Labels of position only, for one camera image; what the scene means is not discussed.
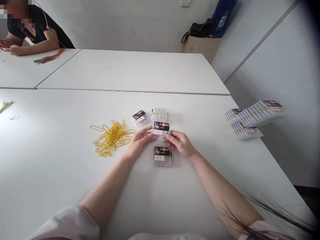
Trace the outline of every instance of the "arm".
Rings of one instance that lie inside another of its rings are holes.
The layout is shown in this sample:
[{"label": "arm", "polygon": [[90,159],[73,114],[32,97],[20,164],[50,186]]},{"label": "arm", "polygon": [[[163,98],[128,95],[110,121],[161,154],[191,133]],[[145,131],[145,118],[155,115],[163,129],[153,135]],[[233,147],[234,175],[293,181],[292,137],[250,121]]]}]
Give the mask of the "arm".
[{"label": "arm", "polygon": [[0,39],[0,49],[3,50],[3,48],[8,48],[12,45],[21,46],[23,43],[22,38],[18,38],[12,33],[8,32],[6,39]]},{"label": "arm", "polygon": [[86,208],[98,224],[100,235],[111,218],[132,166],[141,155],[144,146],[156,141],[156,139],[151,139],[150,132],[146,132],[151,129],[152,126],[145,127],[134,134],[127,151],[111,172],[79,204]]},{"label": "arm", "polygon": [[170,131],[167,139],[172,149],[177,147],[179,152],[192,162],[220,219],[235,239],[239,239],[244,232],[228,217],[229,212],[241,219],[247,226],[255,221],[263,220],[248,200],[193,147],[184,133]]},{"label": "arm", "polygon": [[17,45],[10,45],[8,48],[3,48],[4,51],[10,52],[13,55],[23,56],[23,55],[31,55],[43,52],[49,52],[55,49],[59,49],[59,42],[57,40],[57,32],[50,28],[50,32],[44,31],[44,35],[46,36],[47,40],[42,41],[40,43],[36,43],[35,45],[28,46],[28,47],[19,47]]}]

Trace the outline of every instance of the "plastic box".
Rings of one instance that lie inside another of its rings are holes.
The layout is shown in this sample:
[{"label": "plastic box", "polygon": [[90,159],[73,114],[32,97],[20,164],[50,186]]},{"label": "plastic box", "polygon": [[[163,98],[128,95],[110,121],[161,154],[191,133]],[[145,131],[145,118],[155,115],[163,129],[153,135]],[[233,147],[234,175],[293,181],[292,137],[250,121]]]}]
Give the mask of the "plastic box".
[{"label": "plastic box", "polygon": [[135,115],[132,116],[132,119],[134,121],[134,124],[140,127],[148,123],[151,117],[148,114],[146,114],[145,111],[140,110],[139,112],[137,112]]},{"label": "plastic box", "polygon": [[243,111],[242,108],[234,108],[226,112],[224,117],[226,118],[227,122],[233,126],[239,122],[239,119],[236,118],[236,116],[242,111]]},{"label": "plastic box", "polygon": [[151,120],[165,122],[167,120],[167,110],[165,108],[153,108]]},{"label": "plastic box", "polygon": [[166,135],[169,134],[170,123],[167,122],[153,122],[152,128],[152,138],[162,138],[164,141],[167,141]]},{"label": "plastic box", "polygon": [[153,165],[158,167],[172,166],[172,153],[169,147],[154,147]]},{"label": "plastic box", "polygon": [[245,128],[242,123],[237,123],[231,129],[236,138],[240,141],[263,137],[263,134],[258,128]]},{"label": "plastic box", "polygon": [[260,127],[286,116],[286,109],[273,100],[260,100],[235,116],[245,128]]}]

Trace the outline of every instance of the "bag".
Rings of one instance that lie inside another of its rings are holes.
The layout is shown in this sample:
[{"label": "bag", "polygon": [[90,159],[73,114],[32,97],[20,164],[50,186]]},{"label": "bag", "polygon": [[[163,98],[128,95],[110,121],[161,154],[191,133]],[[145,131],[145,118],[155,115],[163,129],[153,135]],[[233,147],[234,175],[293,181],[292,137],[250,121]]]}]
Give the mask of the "bag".
[{"label": "bag", "polygon": [[185,41],[188,39],[189,36],[194,37],[208,37],[210,31],[213,28],[216,28],[217,24],[216,22],[213,22],[210,18],[207,19],[205,23],[198,24],[193,23],[190,27],[190,29],[183,35],[181,39],[181,43],[185,43]]},{"label": "bag", "polygon": [[220,0],[216,10],[212,15],[211,20],[218,23],[217,26],[211,29],[209,38],[221,37],[226,28],[226,23],[230,17],[230,14],[237,4],[238,0]]}]

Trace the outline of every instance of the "wall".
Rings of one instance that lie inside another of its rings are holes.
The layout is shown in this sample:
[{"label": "wall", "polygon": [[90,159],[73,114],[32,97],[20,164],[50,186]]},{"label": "wall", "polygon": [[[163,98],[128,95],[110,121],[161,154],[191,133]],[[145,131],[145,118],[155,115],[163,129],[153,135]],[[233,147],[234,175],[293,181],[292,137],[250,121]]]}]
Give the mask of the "wall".
[{"label": "wall", "polygon": [[37,0],[77,48],[181,52],[193,22],[210,18],[219,0]]},{"label": "wall", "polygon": [[260,127],[262,140],[295,185],[317,187],[319,170],[319,45],[299,3],[226,82],[240,107],[277,100],[289,116]]},{"label": "wall", "polygon": [[224,82],[294,0],[238,0],[212,62]]},{"label": "wall", "polygon": [[7,36],[7,32],[8,32],[7,20],[0,18],[0,39],[5,38]]}]

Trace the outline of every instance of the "cardboard box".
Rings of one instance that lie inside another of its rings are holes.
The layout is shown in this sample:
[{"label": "cardboard box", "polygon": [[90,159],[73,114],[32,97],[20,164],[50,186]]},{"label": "cardboard box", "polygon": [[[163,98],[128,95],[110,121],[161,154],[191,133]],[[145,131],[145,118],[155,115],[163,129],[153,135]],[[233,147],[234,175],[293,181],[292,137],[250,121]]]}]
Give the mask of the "cardboard box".
[{"label": "cardboard box", "polygon": [[202,53],[211,64],[222,38],[198,38],[189,36],[182,46],[182,53]]}]

